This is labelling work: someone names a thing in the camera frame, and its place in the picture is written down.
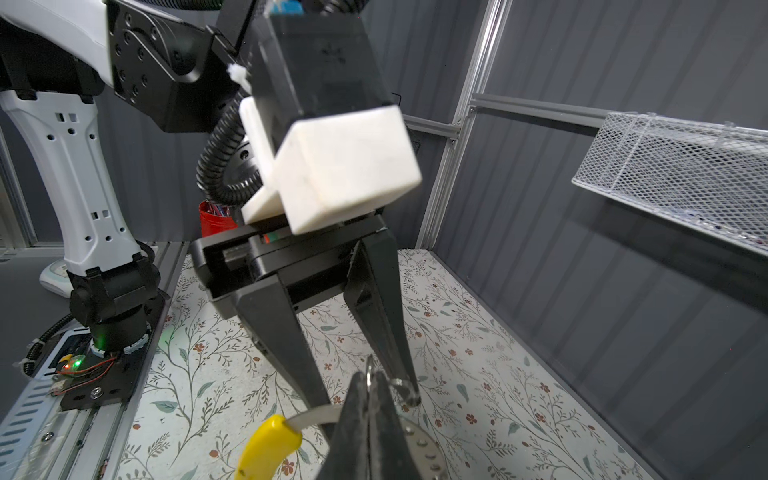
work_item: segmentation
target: wire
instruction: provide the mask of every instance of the wire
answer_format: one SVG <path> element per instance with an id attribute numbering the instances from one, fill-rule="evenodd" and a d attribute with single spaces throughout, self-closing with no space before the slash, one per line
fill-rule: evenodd
<path id="1" fill-rule="evenodd" d="M 95 369 L 95 368 L 96 368 L 96 367 L 98 367 L 98 366 L 102 366 L 102 365 L 104 365 L 105 363 L 114 362 L 116 359 L 117 359 L 117 357 L 112 357 L 112 358 L 110 358 L 110 359 L 106 359 L 105 361 L 103 361 L 103 362 L 99 362 L 99 363 L 97 363 L 96 365 L 93 365 L 93 366 L 89 366 L 87 369 L 82 369 L 82 370 L 75 370 L 75 371 L 73 371 L 73 372 L 59 372 L 59 371 L 57 370 L 57 371 L 56 371 L 56 373 L 58 373 L 58 374 L 61 374 L 61 375 L 77 375 L 77 374 L 79 374 L 79 373 L 86 373 L 86 372 L 88 372 L 88 371 L 90 371 L 90 370 L 93 370 L 93 369 Z"/>
<path id="2" fill-rule="evenodd" d="M 40 342 L 35 342 L 32 347 L 30 347 L 27 356 L 24 358 L 24 361 L 22 361 L 22 372 L 24 372 L 26 376 L 33 376 L 35 374 L 35 364 L 40 358 L 40 353 L 43 350 L 45 342 L 49 341 L 56 332 L 67 323 L 70 323 L 73 318 L 71 313 L 67 313 L 63 318 L 54 323 L 51 328 L 47 329 L 45 333 L 38 337 Z"/>
<path id="3" fill-rule="evenodd" d="M 64 395 L 65 393 L 67 393 L 67 392 L 71 392 L 71 391 L 72 391 L 72 390 L 74 390 L 74 389 L 79 389 L 79 388 L 80 388 L 80 387 L 82 387 L 82 386 L 86 386 L 86 385 L 87 385 L 87 384 L 89 384 L 89 383 L 93 383 L 93 382 L 95 382 L 96 380 L 100 379 L 101 377 L 103 377 L 103 376 L 107 375 L 107 372 L 109 372 L 109 369 L 110 369 L 110 368 L 112 368 L 112 366 L 113 366 L 113 365 L 114 365 L 114 360 L 113 360 L 113 361 L 111 361 L 111 362 L 109 363 L 109 365 L 107 365 L 107 368 L 106 368 L 106 369 L 105 369 L 105 370 L 104 370 L 104 371 L 103 371 L 103 372 L 102 372 L 102 373 L 101 373 L 99 376 L 97 376 L 96 378 L 94 378 L 94 379 L 90 379 L 90 380 L 88 380 L 88 381 L 86 381 L 86 382 L 78 383 L 77 385 L 74 385 L 74 386 L 71 386 L 71 387 L 69 387 L 69 388 L 63 389 L 63 390 L 61 390 L 59 393 L 55 393 L 55 394 L 54 394 L 54 396 L 60 396 L 60 395 Z"/>

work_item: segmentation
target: white cable tie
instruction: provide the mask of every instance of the white cable tie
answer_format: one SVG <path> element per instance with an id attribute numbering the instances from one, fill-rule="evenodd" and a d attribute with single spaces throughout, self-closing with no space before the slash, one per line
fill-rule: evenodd
<path id="1" fill-rule="evenodd" d="M 29 345 L 27 345 L 27 349 L 30 349 L 30 348 L 32 348 L 32 346 L 33 346 L 34 344 L 36 344 L 36 343 L 39 343 L 40 345 L 43 345 L 43 346 L 45 345 L 45 342 L 43 342 L 42 340 L 40 340 L 40 339 L 34 339 L 34 340 L 32 340 L 32 341 L 29 343 Z"/>
<path id="2" fill-rule="evenodd" d="M 248 70 L 239 64 L 230 63 L 227 66 L 227 73 L 230 74 L 230 78 L 233 82 L 238 84 L 251 95 L 250 82 L 248 81 Z"/>
<path id="3" fill-rule="evenodd" d="M 30 360 L 27 357 L 24 357 L 23 359 L 19 360 L 18 362 L 13 362 L 12 365 L 14 367 L 20 368 L 22 370 L 22 373 L 24 373 L 24 365 L 26 365 L 28 363 L 31 363 L 32 365 L 34 365 L 36 363 L 36 361 Z"/>

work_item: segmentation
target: white 3d-printed block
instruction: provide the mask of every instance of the white 3d-printed block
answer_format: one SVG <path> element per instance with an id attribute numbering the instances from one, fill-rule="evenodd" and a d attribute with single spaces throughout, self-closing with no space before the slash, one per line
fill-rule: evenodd
<path id="1" fill-rule="evenodd" d="M 252 98 L 240 116 L 264 187 L 244 206 L 252 223 L 282 213 L 302 234 L 366 214 L 421 183 L 422 175 L 396 105 L 295 122 L 268 159 L 266 135 Z"/>

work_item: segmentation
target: gray corrugated wall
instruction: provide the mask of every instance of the gray corrugated wall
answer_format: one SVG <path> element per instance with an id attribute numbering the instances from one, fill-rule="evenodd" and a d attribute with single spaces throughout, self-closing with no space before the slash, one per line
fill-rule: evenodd
<path id="1" fill-rule="evenodd" d="M 449 122 L 465 77 L 487 0 L 373 0 L 363 12 L 371 42 L 404 113 Z M 215 24 L 216 12 L 168 10 L 197 25 Z M 101 146 L 123 215 L 136 238 L 192 240 L 200 235 L 194 181 L 203 134 L 165 134 L 107 89 L 98 99 Z M 47 195 L 23 143 L 9 148 L 41 241 L 61 241 Z M 386 209 L 401 247 L 413 247 L 445 141 L 414 132 L 424 183 Z"/>
<path id="2" fill-rule="evenodd" d="M 768 3 L 515 0 L 488 93 L 768 128 Z M 768 478 L 768 260 L 579 189 L 482 112 L 435 252 L 664 477 Z"/>

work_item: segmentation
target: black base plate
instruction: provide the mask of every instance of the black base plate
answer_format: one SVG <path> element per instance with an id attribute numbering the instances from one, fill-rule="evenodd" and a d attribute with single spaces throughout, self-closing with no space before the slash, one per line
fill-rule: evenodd
<path id="1" fill-rule="evenodd" d="M 150 324 L 152 332 L 157 328 L 158 320 L 163 312 L 165 301 L 164 296 L 160 294 L 147 302 L 147 306 L 149 307 L 147 321 Z M 147 351 L 150 344 L 151 341 L 147 342 L 147 345 L 130 355 L 119 356 L 118 359 L 114 361 L 109 372 L 107 372 L 107 375 L 101 377 L 99 380 L 65 393 L 61 399 L 61 410 L 89 409 L 95 406 L 108 405 L 110 403 L 128 400 L 136 390 L 136 383 L 138 381 L 139 373 L 141 372 L 141 366 L 147 358 Z M 85 360 L 81 364 L 81 369 L 86 369 L 89 366 L 96 365 L 103 361 L 104 359 L 97 357 L 90 349 L 88 349 Z M 97 369 L 89 376 L 83 376 L 76 379 L 75 383 L 87 382 L 89 379 L 95 378 L 103 372 L 103 369 Z M 91 392 L 96 387 L 101 388 L 101 395 L 96 399 L 93 399 L 91 398 Z"/>

